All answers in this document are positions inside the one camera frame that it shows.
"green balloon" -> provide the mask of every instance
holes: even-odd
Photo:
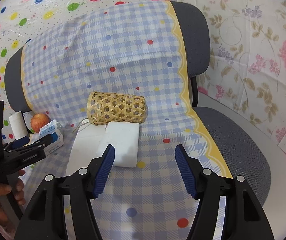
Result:
[[[71,3],[69,6],[67,6],[67,9],[69,11],[74,11],[78,8],[78,6],[79,6],[79,4],[74,2],[74,3]]]
[[[24,18],[24,19],[22,19],[22,20],[20,21],[19,25],[20,25],[20,26],[23,26],[26,22],[27,22],[27,19]]]
[[[6,53],[7,53],[7,50],[3,49],[2,52],[1,52],[1,57],[5,57]]]

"purple flower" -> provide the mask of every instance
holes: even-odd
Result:
[[[218,56],[225,58],[226,62],[230,65],[233,65],[234,58],[230,55],[230,53],[225,48],[218,49]]]
[[[261,18],[262,17],[262,11],[260,10],[260,7],[256,5],[253,10],[251,8],[246,8],[245,10],[242,9],[242,13],[245,16],[250,16],[251,18]]]

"chair seat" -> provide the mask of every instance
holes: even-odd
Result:
[[[244,176],[263,205],[270,191],[270,167],[255,142],[217,110],[208,107],[193,107],[193,110],[215,141],[232,176]]]

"yellow dot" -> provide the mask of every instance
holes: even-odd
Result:
[[[15,13],[13,13],[13,14],[11,15],[10,19],[11,19],[11,20],[14,20],[17,16],[18,16],[18,13],[15,12]]]
[[[45,20],[48,20],[48,19],[50,19],[50,18],[53,16],[53,14],[54,14],[53,11],[48,11],[48,12],[46,12],[46,13],[44,14],[43,18],[44,18]]]
[[[13,41],[12,48],[15,49],[19,45],[19,41]]]
[[[143,161],[137,162],[137,167],[140,168],[140,169],[144,168],[145,165],[146,165],[146,164],[145,164],[145,162],[143,162]]]

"floral fabric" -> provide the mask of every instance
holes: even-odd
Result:
[[[286,0],[177,0],[197,6],[211,37],[199,92],[242,115],[286,154]]]

